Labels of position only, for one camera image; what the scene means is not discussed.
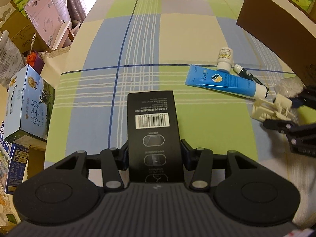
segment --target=silver screw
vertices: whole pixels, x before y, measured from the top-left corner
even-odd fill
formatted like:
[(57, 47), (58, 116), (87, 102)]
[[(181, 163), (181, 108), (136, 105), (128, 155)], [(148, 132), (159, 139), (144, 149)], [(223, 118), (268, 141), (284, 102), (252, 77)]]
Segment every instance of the silver screw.
[(203, 180), (196, 180), (192, 183), (192, 186), (194, 188), (198, 188), (198, 189), (202, 189), (202, 188), (205, 188), (207, 187), (207, 182), (203, 181)]
[(105, 186), (107, 188), (110, 188), (110, 189), (117, 189), (117, 188), (121, 187), (121, 185), (122, 184), (119, 181), (116, 181), (116, 180), (108, 181), (105, 184)]

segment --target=black box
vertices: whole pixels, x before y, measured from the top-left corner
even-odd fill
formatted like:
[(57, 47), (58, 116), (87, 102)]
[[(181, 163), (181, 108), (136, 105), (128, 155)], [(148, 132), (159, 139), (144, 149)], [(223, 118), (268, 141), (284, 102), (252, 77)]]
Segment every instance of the black box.
[(184, 182), (172, 91), (127, 96), (129, 173), (132, 182)]

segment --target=plastic bag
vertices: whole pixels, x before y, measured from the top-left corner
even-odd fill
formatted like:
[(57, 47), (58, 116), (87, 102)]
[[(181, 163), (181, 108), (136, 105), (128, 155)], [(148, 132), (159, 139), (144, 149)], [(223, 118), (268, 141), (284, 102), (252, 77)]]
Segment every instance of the plastic bag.
[(0, 84), (8, 89), (11, 78), (24, 66), (24, 56), (5, 30), (0, 37)]
[(283, 78), (274, 86), (276, 93), (292, 98), (303, 91), (304, 84), (299, 77)]

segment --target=plaid tablecloth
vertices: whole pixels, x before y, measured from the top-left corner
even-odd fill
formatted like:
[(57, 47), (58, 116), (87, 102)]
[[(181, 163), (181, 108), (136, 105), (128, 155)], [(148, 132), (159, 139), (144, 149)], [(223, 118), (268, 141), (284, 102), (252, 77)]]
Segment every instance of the plaid tablecloth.
[[(302, 195), (295, 222), (313, 221), (315, 162), (290, 154), (284, 136), (251, 119), (251, 100), (184, 85), (189, 65), (214, 68), (223, 46), (233, 49), (234, 63), (270, 88), (269, 99), (281, 78), (294, 76), (271, 50), (236, 25), (242, 3), (97, 0), (61, 76), (45, 166), (76, 150), (94, 154), (121, 147), (127, 140), (127, 94), (173, 90), (181, 138), (214, 153), (237, 150), (289, 179)], [(306, 122), (315, 119), (308, 110), (302, 115)]]

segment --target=blue milk box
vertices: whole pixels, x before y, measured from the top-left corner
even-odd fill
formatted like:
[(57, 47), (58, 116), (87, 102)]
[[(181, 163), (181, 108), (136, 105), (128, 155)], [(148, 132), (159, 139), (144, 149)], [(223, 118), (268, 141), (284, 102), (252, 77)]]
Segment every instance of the blue milk box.
[(4, 123), (0, 128), (0, 185), (7, 194), (13, 194), (22, 183), (28, 149), (3, 140)]
[(31, 66), (11, 79), (4, 120), (4, 140), (46, 148), (55, 90)]

